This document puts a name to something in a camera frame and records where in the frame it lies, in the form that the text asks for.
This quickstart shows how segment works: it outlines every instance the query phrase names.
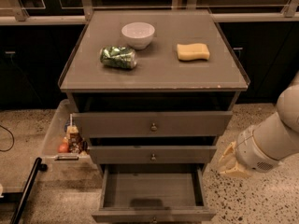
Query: yellow sponge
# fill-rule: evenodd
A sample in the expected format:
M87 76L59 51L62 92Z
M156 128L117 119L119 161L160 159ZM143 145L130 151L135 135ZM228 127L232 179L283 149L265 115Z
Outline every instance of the yellow sponge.
M177 44L178 59L191 61L197 59L209 59L209 51L206 44L194 43L189 45Z

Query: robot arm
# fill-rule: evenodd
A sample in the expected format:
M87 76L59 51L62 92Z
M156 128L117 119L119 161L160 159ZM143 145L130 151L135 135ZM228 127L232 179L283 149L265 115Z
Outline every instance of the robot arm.
M277 112L259 125L249 126L228 146L220 159L220 173L250 176L268 172L299 152L299 73L280 94Z

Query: black metal bar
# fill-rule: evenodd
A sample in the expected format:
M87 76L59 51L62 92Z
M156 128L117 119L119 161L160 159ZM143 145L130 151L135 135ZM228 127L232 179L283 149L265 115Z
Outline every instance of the black metal bar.
M30 194L31 188L35 183L37 172L39 170L45 171L47 169L47 165L46 164L41 164L41 162L42 162L41 158L36 158L35 164L34 164L32 170L31 170L31 173L30 173L28 179L27 179L27 182L26 182L25 188L23 190L20 202L19 202L19 204L18 204L18 206L17 206L17 208L16 208L16 210L13 214L13 217L10 221L10 224L18 224L19 223L22 211L25 208L25 205L26 205L28 196Z

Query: gray countertop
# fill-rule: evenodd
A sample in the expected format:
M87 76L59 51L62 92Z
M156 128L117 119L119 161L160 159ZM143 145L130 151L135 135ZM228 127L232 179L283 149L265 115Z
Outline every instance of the gray countertop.
M103 66L100 49L126 46L121 28L143 21L155 27L152 42L136 51L137 67ZM205 43L208 61L181 62L177 43ZM61 85L62 91L245 91L248 82L205 10L95 11Z

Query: speckled floor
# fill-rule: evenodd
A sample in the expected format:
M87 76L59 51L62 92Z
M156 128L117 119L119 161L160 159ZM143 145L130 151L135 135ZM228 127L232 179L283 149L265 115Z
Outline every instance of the speckled floor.
M15 146L0 152L0 183L5 191L22 189L31 166L41 153L41 144L55 110L2 111L0 124L15 136ZM277 169L254 173L249 179L219 175L217 162L228 144L250 124L275 112L271 104L236 105L217 152L204 173L204 190L209 208L217 213L210 223L298 223L299 155L293 155ZM10 146L10 135L0 130L0 149ZM92 162L55 162L39 172L23 212L22 223L95 223L91 212L97 210L101 177ZM2 210L0 223L9 223L12 212Z

